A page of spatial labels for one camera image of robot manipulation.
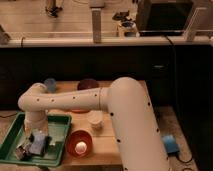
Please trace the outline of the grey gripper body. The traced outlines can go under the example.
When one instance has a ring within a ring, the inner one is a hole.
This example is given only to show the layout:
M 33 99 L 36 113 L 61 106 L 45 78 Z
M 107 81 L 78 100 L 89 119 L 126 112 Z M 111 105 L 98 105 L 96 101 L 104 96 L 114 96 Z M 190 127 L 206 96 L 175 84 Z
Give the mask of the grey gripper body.
M 31 125 L 25 125 L 24 126 L 24 132 L 25 136 L 29 138 L 31 135 L 34 135 L 35 133 L 42 133 L 45 136 L 48 135 L 48 127 L 47 126 L 41 126 L 41 127 L 32 127 Z

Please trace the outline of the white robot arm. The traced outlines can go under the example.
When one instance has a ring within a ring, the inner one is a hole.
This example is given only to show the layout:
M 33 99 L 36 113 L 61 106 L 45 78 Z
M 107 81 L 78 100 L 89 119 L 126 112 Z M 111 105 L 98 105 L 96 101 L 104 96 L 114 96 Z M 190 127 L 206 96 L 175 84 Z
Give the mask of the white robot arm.
M 25 125 L 41 128 L 50 109 L 102 110 L 110 114 L 125 171 L 170 171 L 154 110 L 146 89 L 135 79 L 121 77 L 108 87 L 48 94 L 33 84 L 19 100 Z

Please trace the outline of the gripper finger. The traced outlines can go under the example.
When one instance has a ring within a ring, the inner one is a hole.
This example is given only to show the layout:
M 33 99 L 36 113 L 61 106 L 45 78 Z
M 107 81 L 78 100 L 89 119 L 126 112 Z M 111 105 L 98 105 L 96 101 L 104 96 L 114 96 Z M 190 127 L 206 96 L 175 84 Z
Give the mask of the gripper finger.
M 44 153 L 47 154 L 48 150 L 54 146 L 55 142 L 53 141 L 53 138 L 51 136 L 47 136 L 45 139 Z
M 30 141 L 24 141 L 15 149 L 15 156 L 18 160 L 25 160 L 31 156 L 29 151 L 32 143 Z

